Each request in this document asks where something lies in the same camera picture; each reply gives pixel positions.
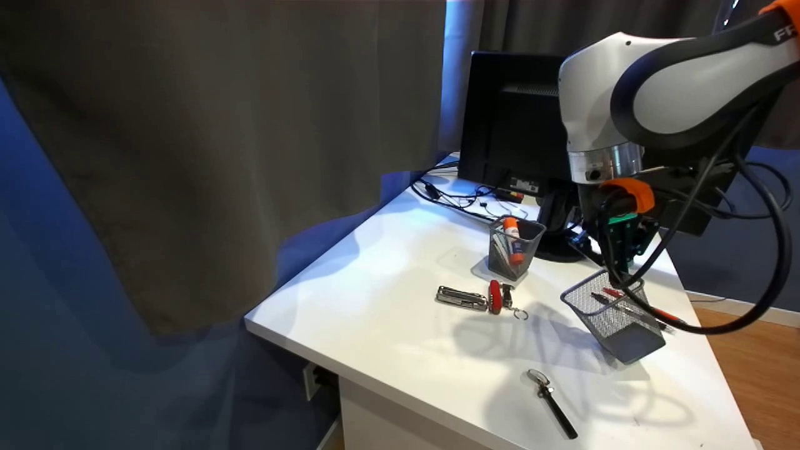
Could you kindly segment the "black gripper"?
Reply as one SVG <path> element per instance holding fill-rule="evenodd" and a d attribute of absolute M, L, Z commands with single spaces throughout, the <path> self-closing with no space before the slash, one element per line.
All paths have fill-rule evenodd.
<path fill-rule="evenodd" d="M 655 226 L 651 215 L 658 201 L 651 184 L 637 179 L 615 179 L 600 185 L 580 187 L 580 224 L 602 247 L 606 270 L 612 287 L 626 285 L 626 269 L 615 251 L 643 251 L 627 266 L 627 287 L 636 290 L 651 259 Z"/>

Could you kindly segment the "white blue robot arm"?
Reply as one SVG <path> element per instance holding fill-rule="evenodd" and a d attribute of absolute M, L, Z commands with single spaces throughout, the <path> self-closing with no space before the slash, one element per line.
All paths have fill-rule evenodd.
<path fill-rule="evenodd" d="M 615 284 L 660 227 L 708 227 L 797 65 L 797 0 L 708 37 L 612 34 L 561 65 L 577 217 Z"/>

